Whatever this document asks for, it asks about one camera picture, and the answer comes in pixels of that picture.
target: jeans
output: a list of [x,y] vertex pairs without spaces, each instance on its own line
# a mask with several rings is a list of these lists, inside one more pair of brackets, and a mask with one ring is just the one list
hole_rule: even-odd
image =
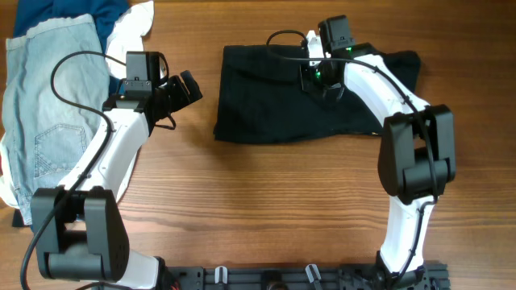
[[[81,158],[97,131],[96,114],[59,101],[51,91],[55,65],[72,52],[101,52],[93,18],[49,19],[6,41],[7,88],[2,121],[15,196],[26,224],[37,188],[54,188]],[[100,110],[109,74],[102,57],[79,55],[56,73],[57,92]]]

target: brown surface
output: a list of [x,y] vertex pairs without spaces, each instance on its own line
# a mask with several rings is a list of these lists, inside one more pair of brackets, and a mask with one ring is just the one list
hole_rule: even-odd
[[[9,2],[0,4],[2,37],[15,19]],[[163,52],[175,73],[191,70],[205,98],[141,151],[119,205],[131,247],[176,266],[373,261],[389,201],[379,139],[244,146],[212,135],[224,45],[262,44],[347,14],[359,42],[418,52],[418,95],[456,116],[458,174],[432,216],[425,258],[449,264],[453,289],[516,288],[515,11],[515,2],[487,0],[157,3],[146,49]],[[5,80],[4,53],[0,61]],[[11,228],[12,209],[0,206],[0,288],[17,289],[31,231]],[[43,280],[34,262],[33,288],[76,286]]]

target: navy blue fabric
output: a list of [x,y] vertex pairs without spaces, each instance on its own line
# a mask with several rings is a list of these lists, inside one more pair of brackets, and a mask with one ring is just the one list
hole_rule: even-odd
[[13,36],[26,35],[29,28],[48,19],[90,14],[94,17],[100,45],[105,52],[114,22],[127,9],[127,0],[19,0]]

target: black cloth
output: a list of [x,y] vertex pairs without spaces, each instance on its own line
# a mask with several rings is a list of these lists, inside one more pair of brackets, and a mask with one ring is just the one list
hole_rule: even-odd
[[[300,47],[278,45],[272,49],[283,56],[305,57]],[[421,65],[418,55],[397,52],[382,56],[394,76],[414,91]],[[338,103],[330,105],[303,92],[299,64],[271,56],[265,46],[225,47],[215,139],[287,143],[382,132],[374,114],[349,89]]]

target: wood grain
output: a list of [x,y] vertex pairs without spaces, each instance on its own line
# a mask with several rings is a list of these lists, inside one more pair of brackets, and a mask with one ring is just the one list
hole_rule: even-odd
[[[0,7],[7,37],[15,5]],[[448,263],[453,289],[516,288],[516,2],[508,1],[157,2],[145,47],[163,52],[173,72],[189,69],[204,98],[140,152],[119,204],[131,247],[173,266],[373,262],[389,200],[377,176],[379,139],[247,146],[212,135],[225,45],[263,44],[274,31],[308,31],[339,14],[358,42],[418,52],[418,95],[456,116],[458,173],[432,215],[425,258]],[[31,231],[11,228],[12,210],[1,206],[0,288],[18,289]],[[43,280],[34,260],[29,280],[76,287]]]

